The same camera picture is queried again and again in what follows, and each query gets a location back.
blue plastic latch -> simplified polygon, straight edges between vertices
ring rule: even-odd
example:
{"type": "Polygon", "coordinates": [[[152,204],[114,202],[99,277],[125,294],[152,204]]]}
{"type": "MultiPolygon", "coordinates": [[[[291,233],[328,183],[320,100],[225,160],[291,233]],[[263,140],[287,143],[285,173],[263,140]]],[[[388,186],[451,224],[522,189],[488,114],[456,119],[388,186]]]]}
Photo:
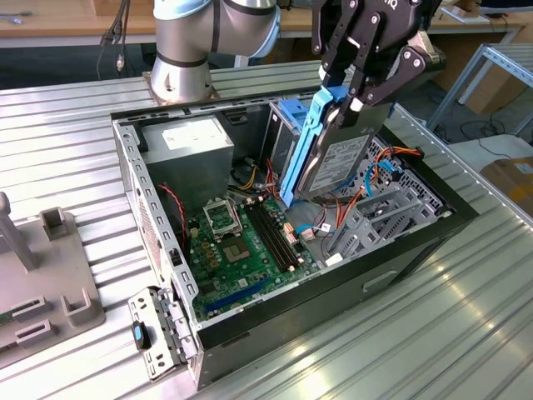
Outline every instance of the blue plastic latch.
{"type": "Polygon", "coordinates": [[[133,332],[135,333],[135,340],[141,340],[141,337],[142,337],[141,327],[135,327],[133,332]]]}
{"type": "Polygon", "coordinates": [[[285,114],[287,119],[291,121],[292,125],[301,132],[303,124],[306,121],[309,108],[304,106],[298,98],[288,98],[280,100],[280,110],[285,114]]]}
{"type": "Polygon", "coordinates": [[[306,121],[303,124],[300,138],[294,154],[292,155],[289,168],[286,171],[285,178],[281,183],[281,200],[286,206],[290,207],[294,199],[296,185],[301,175],[301,170],[304,168],[307,156],[311,151],[311,146],[314,139],[318,137],[324,126],[323,120],[327,108],[332,103],[340,102],[348,93],[348,88],[343,86],[336,87],[321,87],[321,89],[313,97],[311,107],[306,116],[306,121]]]}

aluminum extrusion table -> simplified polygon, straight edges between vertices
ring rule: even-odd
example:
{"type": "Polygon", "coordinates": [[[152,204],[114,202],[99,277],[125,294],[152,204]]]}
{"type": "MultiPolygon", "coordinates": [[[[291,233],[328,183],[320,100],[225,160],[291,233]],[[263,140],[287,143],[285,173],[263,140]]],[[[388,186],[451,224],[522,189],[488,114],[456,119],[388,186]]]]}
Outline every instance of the aluminum extrusion table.
{"type": "MultiPolygon", "coordinates": [[[[318,84],[318,63],[216,71],[224,97],[318,84]]],[[[16,221],[76,216],[107,320],[0,370],[0,397],[180,399],[148,381],[126,300],[155,283],[124,195],[109,113],[154,105],[140,78],[0,92],[0,190],[16,221]]],[[[403,108],[387,126],[481,214],[413,276],[195,398],[531,398],[533,236],[512,206],[403,108]]]]}
{"type": "MultiPolygon", "coordinates": [[[[530,88],[533,88],[533,44],[482,44],[427,122],[427,127],[430,130],[436,128],[448,107],[456,100],[459,91],[485,59],[488,61],[482,69],[495,63],[530,88]]],[[[459,100],[459,103],[464,104],[466,102],[466,98],[476,90],[482,79],[483,77],[478,73],[459,100]]],[[[532,120],[533,112],[515,128],[512,135],[517,136],[532,120]]]]}

floor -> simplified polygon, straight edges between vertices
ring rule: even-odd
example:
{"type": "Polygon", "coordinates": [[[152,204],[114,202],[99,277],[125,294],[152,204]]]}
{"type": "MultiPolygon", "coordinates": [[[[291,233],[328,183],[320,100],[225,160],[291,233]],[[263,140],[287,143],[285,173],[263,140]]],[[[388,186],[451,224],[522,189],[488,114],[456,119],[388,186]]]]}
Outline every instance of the floor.
{"type": "MultiPolygon", "coordinates": [[[[99,65],[101,79],[115,79],[115,59],[119,49],[106,48],[99,65]]],[[[0,89],[24,88],[77,83],[97,80],[98,46],[5,48],[0,49],[0,89]]],[[[127,46],[128,65],[121,77],[139,76],[150,69],[150,60],[143,60],[140,45],[127,46]]],[[[209,59],[211,68],[230,68],[233,57],[215,54],[209,59]]],[[[400,103],[420,119],[427,119],[437,108],[446,93],[433,82],[428,82],[402,98],[400,103]]],[[[510,133],[533,109],[533,90],[523,92],[515,101],[493,115],[497,129],[490,130],[486,122],[489,115],[475,115],[458,103],[447,113],[446,120],[437,133],[449,143],[483,138],[494,133],[510,133]]],[[[533,124],[521,132],[527,142],[533,140],[533,124]]]]}

wooden table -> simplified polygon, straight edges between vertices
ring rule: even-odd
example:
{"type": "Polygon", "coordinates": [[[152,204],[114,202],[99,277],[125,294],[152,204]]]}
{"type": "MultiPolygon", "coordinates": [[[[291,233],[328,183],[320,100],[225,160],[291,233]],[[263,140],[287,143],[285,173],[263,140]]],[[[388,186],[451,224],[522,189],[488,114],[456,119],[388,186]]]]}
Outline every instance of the wooden table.
{"type": "MultiPolygon", "coordinates": [[[[23,24],[0,21],[0,48],[28,48],[47,46],[80,46],[100,43],[113,17],[97,17],[89,0],[2,0],[0,13],[31,10],[35,15],[23,17],[23,24]]],[[[449,16],[436,19],[430,33],[491,33],[512,35],[526,23],[510,15],[507,23],[495,20],[492,24],[465,25],[449,16]]],[[[293,8],[281,10],[282,38],[309,38],[311,10],[293,8]]],[[[127,43],[155,42],[153,17],[130,17],[127,43]]]]}

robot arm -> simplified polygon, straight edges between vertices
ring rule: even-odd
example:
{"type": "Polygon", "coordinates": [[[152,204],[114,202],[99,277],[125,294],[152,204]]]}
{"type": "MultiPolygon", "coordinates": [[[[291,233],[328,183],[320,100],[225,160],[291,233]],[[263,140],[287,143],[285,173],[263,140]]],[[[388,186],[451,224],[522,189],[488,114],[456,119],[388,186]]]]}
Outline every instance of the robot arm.
{"type": "Polygon", "coordinates": [[[390,113],[390,103],[445,65],[427,36],[440,0],[317,0],[312,51],[322,55],[321,90],[281,182],[296,197],[334,190],[350,177],[390,113]],[[342,86],[353,68],[349,87],[342,86]]]}
{"type": "Polygon", "coordinates": [[[311,43],[312,51],[322,55],[324,88],[342,85],[345,71],[354,68],[338,128],[353,124],[353,114],[363,105],[393,102],[444,67],[443,55],[426,32],[441,0],[347,0],[337,23],[332,19],[339,12],[332,12],[331,3],[314,3],[311,43]]]}
{"type": "Polygon", "coordinates": [[[280,27],[276,0],[155,0],[152,91],[167,103],[207,98],[209,53],[264,57],[280,27]]]}

